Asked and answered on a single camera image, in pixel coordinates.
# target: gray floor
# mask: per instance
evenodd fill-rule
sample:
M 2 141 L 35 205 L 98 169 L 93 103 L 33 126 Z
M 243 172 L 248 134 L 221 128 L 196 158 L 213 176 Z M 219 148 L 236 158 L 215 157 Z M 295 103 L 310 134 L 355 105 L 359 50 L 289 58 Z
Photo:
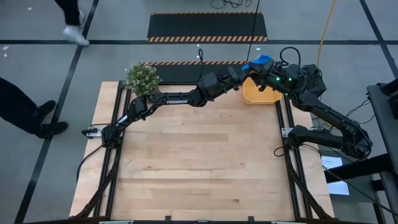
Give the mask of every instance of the gray floor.
M 80 0 L 88 14 L 93 0 Z M 246 9 L 255 11 L 256 0 Z M 398 40 L 395 0 L 367 0 L 366 3 L 385 40 Z M 332 0 L 261 0 L 270 40 L 319 40 Z M 99 0 L 90 25 L 90 40 L 145 40 L 152 12 L 215 11 L 208 1 L 189 0 Z M 53 1 L 0 0 L 1 40 L 63 40 L 63 16 Z M 359 0 L 338 1 L 327 40 L 377 40 Z M 0 77 L 24 90 L 38 105 L 57 100 L 76 51 L 75 45 L 0 44 Z M 200 47 L 205 60 L 245 60 L 248 44 L 206 45 Z M 250 59 L 259 54 L 279 59 L 284 45 L 253 45 Z M 317 45 L 296 45 L 302 64 L 316 63 Z M 398 46 L 388 46 L 398 60 Z M 103 81 L 124 78 L 124 68 L 136 62 L 197 60 L 196 44 L 183 45 L 91 45 L 82 50 L 69 87 L 61 121 L 70 127 L 55 136 L 37 182 L 25 222 L 67 218 L 75 191 L 75 174 L 82 160 L 86 139 L 80 131 L 93 117 Z M 286 52 L 286 59 L 296 56 Z M 366 87 L 394 79 L 380 45 L 326 45 L 320 68 L 328 91 L 323 102 L 342 113 L 366 99 Z M 359 122 L 373 115 L 370 106 L 352 115 Z M 372 156 L 386 151 L 375 120 L 363 126 L 373 140 Z M 39 156 L 43 140 L 28 135 L 0 120 L 0 222 L 13 223 Z M 380 195 L 383 203 L 385 196 Z M 332 196 L 338 218 L 347 221 L 376 222 L 371 203 L 362 198 Z

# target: wooden table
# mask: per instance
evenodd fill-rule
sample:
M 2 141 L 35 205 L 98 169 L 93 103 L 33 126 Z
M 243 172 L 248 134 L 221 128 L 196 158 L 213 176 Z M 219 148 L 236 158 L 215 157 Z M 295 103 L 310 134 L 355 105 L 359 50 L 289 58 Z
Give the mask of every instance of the wooden table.
M 117 85 L 102 83 L 93 123 L 111 121 Z M 312 126 L 309 113 L 292 110 L 296 124 Z M 100 144 L 100 138 L 88 140 L 85 156 Z M 160 107 L 124 133 L 111 218 L 294 220 L 285 161 L 273 154 L 281 145 L 275 105 L 246 105 L 240 91 L 230 91 L 203 108 Z M 76 215 L 97 189 L 104 152 L 83 164 L 70 215 Z M 309 191 L 333 215 L 319 154 L 303 146 L 301 155 Z M 303 206 L 300 209 L 304 217 Z

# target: paper sheet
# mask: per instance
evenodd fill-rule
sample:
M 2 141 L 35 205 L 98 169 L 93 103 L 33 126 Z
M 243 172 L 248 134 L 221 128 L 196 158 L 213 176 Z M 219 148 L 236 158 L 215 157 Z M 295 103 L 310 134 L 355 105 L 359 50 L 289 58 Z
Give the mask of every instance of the paper sheet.
M 339 157 L 322 156 L 322 164 L 330 169 L 343 165 Z M 328 184 L 329 194 L 349 195 L 348 186 L 343 181 Z

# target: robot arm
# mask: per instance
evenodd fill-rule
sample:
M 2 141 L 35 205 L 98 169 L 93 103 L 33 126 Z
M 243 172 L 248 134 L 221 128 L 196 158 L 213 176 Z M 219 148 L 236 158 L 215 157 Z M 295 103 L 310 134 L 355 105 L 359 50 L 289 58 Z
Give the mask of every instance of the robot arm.
M 129 107 L 127 115 L 116 124 L 109 125 L 102 130 L 104 147 L 114 147 L 116 139 L 131 123 L 152 115 L 155 110 L 163 105 L 191 105 L 194 107 L 205 106 L 207 101 L 214 101 L 223 93 L 239 86 L 248 78 L 252 78 L 259 86 L 259 91 L 269 86 L 292 100 L 292 104 L 302 110 L 311 112 L 324 119 L 337 129 L 343 136 L 335 136 L 326 130 L 308 130 L 297 125 L 290 131 L 287 143 L 290 147 L 299 147 L 304 142 L 340 148 L 345 154 L 362 158 L 368 155 L 372 142 L 365 130 L 360 125 L 339 112 L 331 109 L 318 100 L 318 97 L 326 90 L 326 86 L 320 76 L 320 70 L 315 65 L 285 66 L 283 62 L 275 62 L 273 59 L 266 63 L 249 63 L 241 72 L 236 73 L 229 67 L 225 73 L 213 72 L 204 75 L 197 87 L 188 93 L 155 93 L 152 95 L 154 103 L 148 107 L 147 97 L 140 96 L 134 99 Z

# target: white sneaker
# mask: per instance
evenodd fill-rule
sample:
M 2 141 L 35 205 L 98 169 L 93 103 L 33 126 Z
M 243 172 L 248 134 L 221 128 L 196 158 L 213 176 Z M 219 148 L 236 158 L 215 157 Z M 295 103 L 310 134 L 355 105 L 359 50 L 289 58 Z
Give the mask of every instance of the white sneaker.
M 81 29 L 85 26 L 85 23 L 84 23 L 85 17 L 86 17 L 85 13 L 82 10 L 79 9 L 79 21 L 80 21 L 80 28 Z
M 81 46 L 89 46 L 90 42 L 83 37 L 80 33 L 79 28 L 75 26 L 67 26 L 63 30 L 63 34 L 67 36 L 67 39 Z

